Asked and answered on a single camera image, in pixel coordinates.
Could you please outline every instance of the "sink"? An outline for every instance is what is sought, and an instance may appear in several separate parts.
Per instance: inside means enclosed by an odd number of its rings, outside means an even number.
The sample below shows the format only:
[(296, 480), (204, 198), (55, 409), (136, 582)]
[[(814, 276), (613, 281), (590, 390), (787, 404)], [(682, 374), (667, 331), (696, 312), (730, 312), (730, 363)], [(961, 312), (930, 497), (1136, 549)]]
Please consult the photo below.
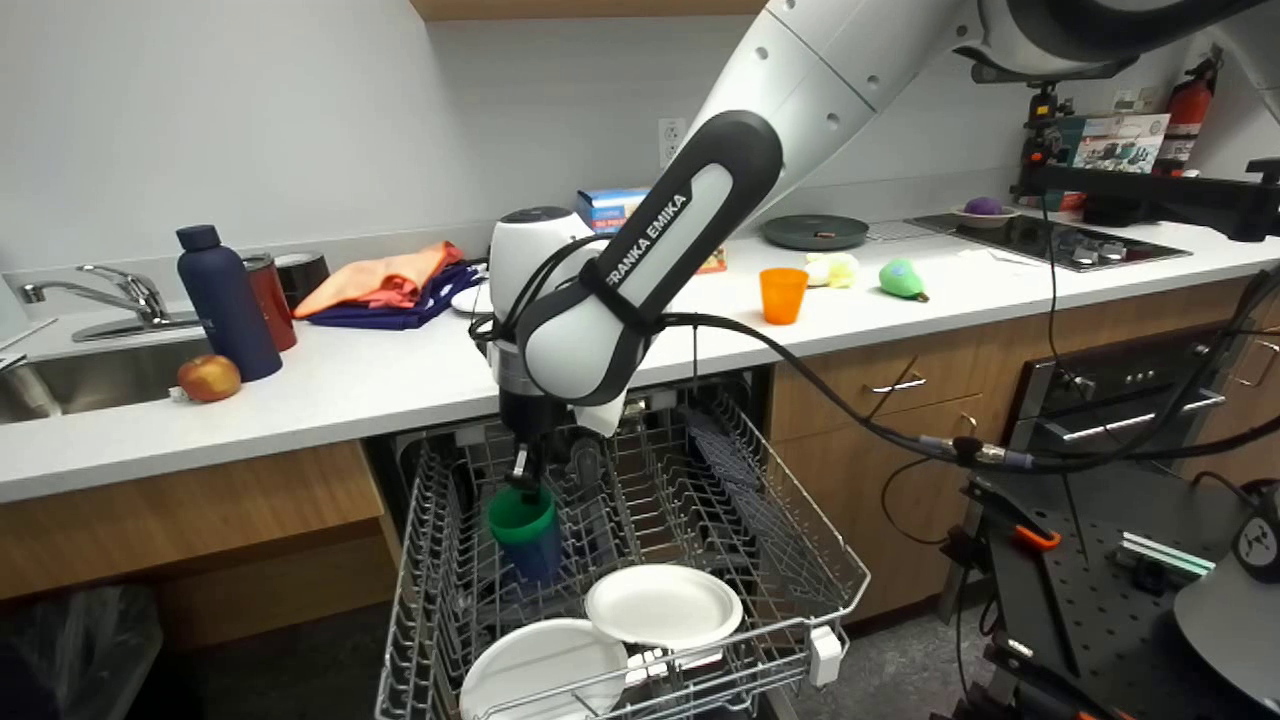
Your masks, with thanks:
[(208, 351), (208, 339), (17, 363), (0, 374), (0, 423), (160, 400), (175, 367), (200, 351)]

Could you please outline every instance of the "cabinet handle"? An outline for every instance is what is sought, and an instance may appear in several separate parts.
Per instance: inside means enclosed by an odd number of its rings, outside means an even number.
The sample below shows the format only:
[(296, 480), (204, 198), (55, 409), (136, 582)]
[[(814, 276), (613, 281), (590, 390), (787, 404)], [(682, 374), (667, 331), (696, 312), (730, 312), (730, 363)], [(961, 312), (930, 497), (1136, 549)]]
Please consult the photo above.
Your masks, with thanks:
[(902, 375), (897, 385), (869, 385), (871, 398), (891, 398), (891, 391), (913, 391), (913, 390), (924, 390), (926, 375)]
[[(1188, 418), (1188, 414), (1207, 414), (1207, 409), (1216, 409), (1216, 404), (1223, 404), (1223, 400), (1228, 400), (1228, 398), (1199, 390), (1199, 400), (1188, 400), (1188, 404), (1185, 404), (1185, 418)], [(1140, 423), (1151, 423), (1151, 420), (1155, 420), (1155, 414), (1118, 418), (1118, 420), (1112, 420), (1112, 423), (1086, 423), (1086, 427), (1063, 427), (1063, 423), (1038, 420), (1038, 427), (1049, 427), (1060, 445), (1080, 445), (1080, 441), (1092, 441), (1092, 435), (1102, 435), (1102, 431), (1140, 427)]]

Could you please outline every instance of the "faucet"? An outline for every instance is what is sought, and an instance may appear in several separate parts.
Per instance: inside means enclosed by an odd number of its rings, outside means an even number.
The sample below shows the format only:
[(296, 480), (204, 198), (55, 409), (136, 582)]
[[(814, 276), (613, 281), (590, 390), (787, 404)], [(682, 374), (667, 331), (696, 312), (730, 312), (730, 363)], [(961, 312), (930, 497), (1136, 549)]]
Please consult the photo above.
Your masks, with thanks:
[(130, 331), (150, 331), (150, 330), (189, 330), (195, 324), (193, 312), (169, 312), (160, 301), (160, 290), (142, 276), (130, 276), (125, 268), (107, 268), (107, 266), (76, 266), (76, 273), (83, 276), (101, 276), (107, 281), (115, 294), (91, 290), (91, 286), (76, 286), (76, 281), (40, 281), (40, 286), (21, 286), (17, 294), (22, 296), (22, 303), (45, 303), (47, 290), (97, 301), (97, 303), (110, 303), (130, 312), (136, 322), (115, 322), (115, 324), (97, 324), (76, 331), (73, 339), (97, 339), (97, 335), (130, 335)]

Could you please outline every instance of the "blue bottle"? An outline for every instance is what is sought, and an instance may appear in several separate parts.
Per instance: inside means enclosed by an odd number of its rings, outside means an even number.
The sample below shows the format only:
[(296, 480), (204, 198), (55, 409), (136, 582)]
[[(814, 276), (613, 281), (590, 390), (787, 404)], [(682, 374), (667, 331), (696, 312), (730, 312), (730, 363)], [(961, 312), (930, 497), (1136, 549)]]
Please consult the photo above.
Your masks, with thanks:
[(219, 245), (212, 223), (180, 230), (175, 242), (184, 245), (175, 273), (204, 322), (212, 351), (229, 357), (245, 380), (272, 375), (281, 351), (250, 296), (245, 260)]

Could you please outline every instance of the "orange cup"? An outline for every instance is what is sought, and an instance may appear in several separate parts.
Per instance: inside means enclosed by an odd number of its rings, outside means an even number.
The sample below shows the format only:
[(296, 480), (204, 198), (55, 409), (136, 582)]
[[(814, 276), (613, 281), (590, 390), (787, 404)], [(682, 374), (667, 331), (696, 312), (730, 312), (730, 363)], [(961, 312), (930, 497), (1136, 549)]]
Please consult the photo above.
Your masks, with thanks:
[(807, 290), (805, 268), (762, 268), (761, 273), (762, 324), (797, 324), (805, 290)]

